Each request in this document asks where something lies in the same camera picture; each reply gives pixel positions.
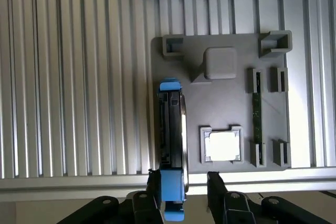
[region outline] slotted metal surface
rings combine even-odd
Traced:
[[[24,187],[21,178],[99,184],[98,175],[143,186],[155,166],[151,40],[166,34],[291,30],[292,166],[336,166],[336,0],[0,0],[0,9],[1,188]]]

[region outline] metal screw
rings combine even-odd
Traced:
[[[239,195],[239,194],[237,194],[237,193],[232,193],[232,194],[231,194],[231,197],[233,197],[233,198],[237,199],[237,198],[239,198],[239,197],[240,197],[240,195]]]
[[[268,201],[274,205],[279,204],[279,201],[277,199],[269,199]]]

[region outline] gray 3d-printed tray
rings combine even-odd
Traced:
[[[190,173],[205,173],[209,170],[218,172],[251,172],[262,170],[282,170],[277,152],[280,153],[279,143],[274,140],[288,142],[287,127],[287,86],[277,88],[275,69],[285,67],[285,55],[281,49],[260,49],[260,39],[265,35],[211,35],[211,36],[183,36],[174,35],[165,39],[154,38],[151,48],[151,64],[153,77],[154,115],[159,118],[157,90],[164,78],[177,78],[183,86],[187,109],[187,141],[188,161]],[[290,45],[269,47],[290,47]],[[236,50],[235,74],[233,79],[220,79],[205,82],[194,81],[202,76],[205,69],[204,53],[208,48],[234,48]],[[262,132],[266,149],[266,166],[256,167],[251,163],[250,144],[253,135],[253,106],[252,94],[248,93],[251,80],[248,69],[258,69],[263,72],[262,87]],[[213,131],[229,130],[231,126],[239,125],[243,128],[244,162],[202,162],[203,149],[201,145],[200,128],[210,126]],[[155,126],[155,137],[159,142],[158,125]]]

